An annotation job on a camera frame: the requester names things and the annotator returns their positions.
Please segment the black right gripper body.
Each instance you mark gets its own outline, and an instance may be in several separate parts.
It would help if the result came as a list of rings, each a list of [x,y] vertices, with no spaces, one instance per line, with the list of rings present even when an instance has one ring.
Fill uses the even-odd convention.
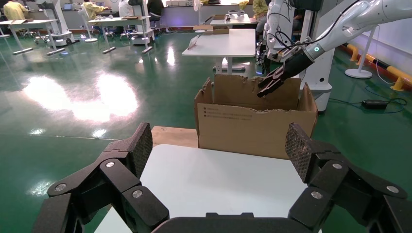
[[[283,67],[283,73],[280,75],[281,79],[291,78],[306,68],[311,66],[314,61],[308,56],[304,50],[299,50],[296,54],[288,58]]]

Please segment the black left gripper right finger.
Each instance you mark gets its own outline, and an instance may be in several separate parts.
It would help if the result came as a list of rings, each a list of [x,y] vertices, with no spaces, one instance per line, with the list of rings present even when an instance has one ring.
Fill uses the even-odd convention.
[[[334,145],[311,139],[291,123],[286,154],[307,188],[288,217],[319,232],[334,206],[345,209],[369,233],[409,233],[412,203],[400,186],[351,163]]]

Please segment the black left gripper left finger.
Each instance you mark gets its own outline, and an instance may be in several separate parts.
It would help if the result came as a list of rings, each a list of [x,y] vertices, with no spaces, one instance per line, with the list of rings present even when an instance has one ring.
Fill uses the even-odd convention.
[[[100,209],[111,205],[132,232],[153,232],[169,219],[169,211],[140,179],[152,149],[149,123],[111,142],[93,163],[50,186],[32,231],[82,233]]]

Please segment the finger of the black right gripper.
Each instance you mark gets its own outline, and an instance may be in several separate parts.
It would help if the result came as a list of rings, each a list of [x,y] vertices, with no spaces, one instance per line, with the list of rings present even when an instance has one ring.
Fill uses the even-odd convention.
[[[261,81],[257,86],[260,88],[260,91],[257,93],[259,98],[262,98],[275,90],[277,90],[283,83],[284,79],[281,78],[272,78],[267,77],[263,81]]]
[[[269,89],[278,83],[283,83],[284,68],[278,67],[276,70],[270,72],[259,84],[260,89]]]

